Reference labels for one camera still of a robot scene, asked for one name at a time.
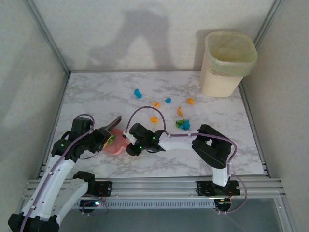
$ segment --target white marble tabletop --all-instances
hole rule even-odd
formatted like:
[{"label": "white marble tabletop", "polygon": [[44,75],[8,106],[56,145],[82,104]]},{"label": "white marble tabletop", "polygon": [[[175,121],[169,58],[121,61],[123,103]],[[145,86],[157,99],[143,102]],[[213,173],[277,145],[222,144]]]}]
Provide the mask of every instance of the white marble tabletop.
[{"label": "white marble tabletop", "polygon": [[[138,88],[142,98],[134,95]],[[195,100],[194,105],[186,103],[187,98]],[[124,130],[132,113],[141,106],[160,102],[159,110],[167,121],[169,132],[183,132],[175,126],[178,119],[189,119],[191,130],[201,124],[208,124],[233,140],[238,152],[231,163],[233,174],[263,174],[248,118],[236,89],[228,98],[207,97],[199,87],[199,72],[99,72],[73,73],[65,94],[54,142],[69,131],[73,119],[81,113],[95,118],[95,127],[109,124],[117,116],[122,116],[117,128]],[[183,117],[177,115],[181,106]],[[156,116],[159,122],[150,122]],[[151,130],[161,130],[162,120],[151,109],[139,111],[130,126],[139,122]],[[83,157],[92,155],[84,153]],[[138,157],[126,152],[118,156],[100,152],[96,157],[76,162],[67,178],[77,171],[94,173],[104,177],[174,177],[212,175],[211,168],[194,151],[171,150],[150,154],[142,152]]]}]

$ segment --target wastebasket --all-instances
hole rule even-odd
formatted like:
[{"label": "wastebasket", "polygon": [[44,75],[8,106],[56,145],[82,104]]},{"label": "wastebasket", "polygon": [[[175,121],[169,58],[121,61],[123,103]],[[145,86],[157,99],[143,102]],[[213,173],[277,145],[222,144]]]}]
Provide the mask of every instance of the wastebasket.
[{"label": "wastebasket", "polygon": [[239,32],[217,31],[206,36],[200,75],[202,92],[228,97],[257,62],[252,39]]}]

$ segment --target orange toy piece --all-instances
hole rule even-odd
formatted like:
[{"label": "orange toy piece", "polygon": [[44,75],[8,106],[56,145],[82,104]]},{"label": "orange toy piece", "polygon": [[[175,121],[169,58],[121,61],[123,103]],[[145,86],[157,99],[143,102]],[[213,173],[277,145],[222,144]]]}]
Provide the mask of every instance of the orange toy piece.
[{"label": "orange toy piece", "polygon": [[160,103],[154,101],[154,102],[153,102],[153,105],[154,105],[156,108],[159,108]]},{"label": "orange toy piece", "polygon": [[178,109],[177,109],[177,114],[178,114],[179,116],[183,116],[183,113],[182,113],[182,111],[181,111],[181,107],[180,107],[180,106],[179,106]]},{"label": "orange toy piece", "polygon": [[150,121],[153,122],[153,123],[157,123],[159,121],[159,119],[155,116],[151,116]]},{"label": "orange toy piece", "polygon": [[187,103],[190,105],[194,105],[194,99],[193,98],[188,98]]}]

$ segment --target blue toy piece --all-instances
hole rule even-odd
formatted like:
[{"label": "blue toy piece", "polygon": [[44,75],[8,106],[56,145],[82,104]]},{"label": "blue toy piece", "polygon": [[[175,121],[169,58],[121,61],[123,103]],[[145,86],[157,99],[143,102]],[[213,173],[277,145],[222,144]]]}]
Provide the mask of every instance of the blue toy piece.
[{"label": "blue toy piece", "polygon": [[137,97],[137,98],[142,98],[142,95],[139,91],[139,89],[137,88],[136,90],[134,90],[134,95]]},{"label": "blue toy piece", "polygon": [[185,131],[190,129],[190,123],[189,122],[190,121],[187,119],[186,122],[182,123],[179,128],[182,129],[182,130],[185,130]]}]

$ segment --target cable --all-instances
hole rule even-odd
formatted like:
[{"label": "cable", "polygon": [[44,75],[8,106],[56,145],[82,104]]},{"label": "cable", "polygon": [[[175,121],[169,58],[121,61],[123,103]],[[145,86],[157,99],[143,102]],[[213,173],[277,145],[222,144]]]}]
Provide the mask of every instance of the cable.
[{"label": "cable", "polygon": [[99,153],[100,153],[100,152],[98,152],[97,154],[95,154],[95,155],[93,155],[93,156],[89,156],[89,157],[85,157],[85,158],[80,158],[80,157],[79,157],[79,159],[81,159],[81,160],[90,159],[90,158],[92,158],[92,157],[94,157],[94,156],[97,156]]},{"label": "cable", "polygon": [[[102,198],[100,198],[100,197],[97,197],[97,196],[95,196],[95,195],[91,195],[91,194],[85,194],[83,197],[92,197],[92,198],[95,198],[95,199],[97,199],[98,201],[100,201],[101,203],[103,203],[103,205],[105,206],[105,211],[103,212],[103,213],[98,213],[98,214],[94,214],[94,213],[88,213],[88,216],[90,216],[90,215],[102,215],[102,214],[105,214],[107,211],[108,211],[108,207],[107,207],[107,204],[106,204],[106,202],[102,199]],[[82,206],[82,214],[84,215],[84,209],[85,209],[85,206],[86,205],[88,205],[89,203],[92,203],[92,201],[88,201],[88,202],[86,202],[85,204],[83,204],[83,206]]]},{"label": "cable", "polygon": [[[38,191],[38,194],[37,194],[36,198],[35,198],[34,201],[33,201],[33,204],[32,204],[33,207],[35,207],[35,206],[37,205],[38,200],[39,200],[39,198],[41,197],[41,195],[42,195],[42,193],[43,193],[43,191],[44,191],[44,189],[45,189],[45,187],[46,187],[46,185],[47,185],[47,183],[48,183],[50,177],[52,176],[52,174],[54,173],[55,169],[56,169],[57,166],[60,164],[60,162],[64,159],[64,157],[65,157],[65,155],[68,153],[68,151],[72,148],[72,146],[73,146],[75,143],[77,143],[79,140],[81,140],[82,138],[84,138],[86,135],[88,135],[88,134],[93,130],[94,125],[95,125],[95,119],[94,119],[90,114],[80,114],[80,115],[78,115],[77,117],[80,117],[80,116],[88,116],[88,117],[91,118],[91,120],[92,120],[93,123],[92,123],[90,129],[89,129],[86,133],[82,134],[82,135],[79,136],[77,139],[75,139],[75,140],[68,146],[68,148],[64,151],[64,153],[63,153],[62,156],[57,160],[57,162],[54,164],[54,166],[52,167],[50,173],[47,175],[46,179],[44,180],[43,184],[41,185],[40,190]],[[23,232],[23,231],[24,231],[26,222],[27,222],[28,218],[30,217],[30,215],[32,214],[32,212],[33,212],[33,208],[31,207],[31,208],[29,209],[28,213],[26,214],[26,216],[25,216],[25,218],[24,218],[24,220],[23,220],[23,223],[21,224],[21,227],[20,227],[19,232]]]},{"label": "cable", "polygon": [[236,143],[234,143],[232,140],[227,139],[227,138],[225,138],[225,137],[216,136],[216,135],[211,135],[211,134],[202,134],[202,133],[193,133],[193,134],[190,134],[190,135],[189,135],[189,134],[169,134],[168,131],[167,131],[167,129],[166,129],[166,122],[165,122],[165,119],[164,119],[163,114],[162,114],[158,109],[156,109],[156,108],[154,108],[154,107],[152,107],[152,106],[142,106],[142,107],[138,108],[136,111],[134,111],[134,113],[131,115],[131,117],[130,117],[128,123],[127,123],[126,131],[125,131],[126,133],[127,133],[127,130],[128,130],[128,128],[129,128],[129,125],[130,125],[130,122],[131,122],[133,116],[134,116],[139,110],[145,109],[145,108],[149,108],[149,109],[156,110],[156,111],[161,115],[162,121],[163,121],[164,132],[165,132],[166,135],[170,135],[171,137],[184,137],[184,136],[198,136],[198,135],[200,135],[200,136],[204,136],[204,137],[207,137],[207,138],[224,140],[224,141],[227,141],[227,142],[229,142],[230,144],[233,145],[233,147],[234,147],[234,152],[233,152],[233,154],[231,155],[231,157],[227,160],[227,165],[226,165],[226,166],[227,166],[227,169],[226,169],[226,171],[227,171],[227,174],[228,174],[229,176],[233,176],[233,177],[237,178],[237,179],[241,182],[241,184],[243,185],[243,187],[244,187],[244,189],[245,189],[245,199],[244,199],[244,201],[241,203],[241,205],[240,205],[239,207],[237,207],[236,209],[234,209],[234,210],[232,210],[232,211],[227,211],[227,212],[225,212],[225,213],[226,213],[226,214],[227,214],[227,213],[232,213],[232,212],[235,212],[236,210],[240,209],[240,208],[245,204],[245,202],[247,201],[248,192],[247,192],[247,188],[246,188],[246,186],[245,186],[245,183],[244,183],[237,175],[234,175],[234,174],[231,174],[231,173],[230,173],[230,163],[231,163],[231,160],[234,158],[234,156],[236,155],[236,152],[237,152],[237,145],[236,145]]}]

